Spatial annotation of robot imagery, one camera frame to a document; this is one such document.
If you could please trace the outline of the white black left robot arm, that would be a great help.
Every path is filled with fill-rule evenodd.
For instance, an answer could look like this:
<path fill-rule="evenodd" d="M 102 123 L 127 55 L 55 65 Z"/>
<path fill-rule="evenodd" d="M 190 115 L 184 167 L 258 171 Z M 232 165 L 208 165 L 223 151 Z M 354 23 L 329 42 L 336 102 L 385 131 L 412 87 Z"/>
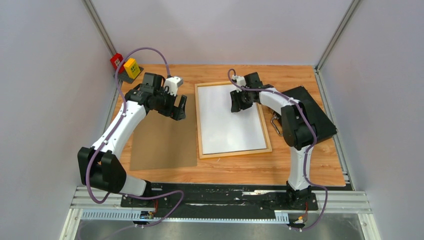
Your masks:
<path fill-rule="evenodd" d="M 101 137 L 90 147 L 77 153 L 81 182 L 91 188 L 114 194 L 134 196 L 140 206 L 153 201 L 151 183 L 127 174 L 119 158 L 129 137 L 150 111 L 175 121 L 185 119 L 187 97 L 182 95 L 178 105 L 178 89 L 183 84 L 179 76 L 145 73 L 142 83 L 129 90 L 115 119 Z"/>

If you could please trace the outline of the brown cardboard backing sheet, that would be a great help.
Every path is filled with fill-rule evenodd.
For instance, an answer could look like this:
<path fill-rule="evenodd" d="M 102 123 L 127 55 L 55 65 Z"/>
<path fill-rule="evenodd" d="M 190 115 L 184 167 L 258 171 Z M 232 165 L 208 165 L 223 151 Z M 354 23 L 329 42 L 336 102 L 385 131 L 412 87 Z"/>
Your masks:
<path fill-rule="evenodd" d="M 187 95 L 186 118 L 173 120 L 150 111 L 133 132 L 131 171 L 197 166 L 197 119 L 193 94 Z"/>

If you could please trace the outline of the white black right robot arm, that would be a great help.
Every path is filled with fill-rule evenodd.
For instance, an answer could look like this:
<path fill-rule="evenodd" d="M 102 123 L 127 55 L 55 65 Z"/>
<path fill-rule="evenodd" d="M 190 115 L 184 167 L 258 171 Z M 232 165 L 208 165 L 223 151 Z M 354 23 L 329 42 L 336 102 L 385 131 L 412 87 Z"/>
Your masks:
<path fill-rule="evenodd" d="M 279 113 L 282 127 L 279 135 L 290 147 L 291 164 L 285 201 L 290 208 L 298 209 L 312 198 L 312 183 L 308 175 L 311 151 L 317 143 L 317 135 L 301 102 L 270 84 L 264 85 L 256 72 L 240 76 L 231 68 L 227 76 L 235 86 L 235 90 L 230 92 L 231 112 L 246 110 L 257 103 Z"/>

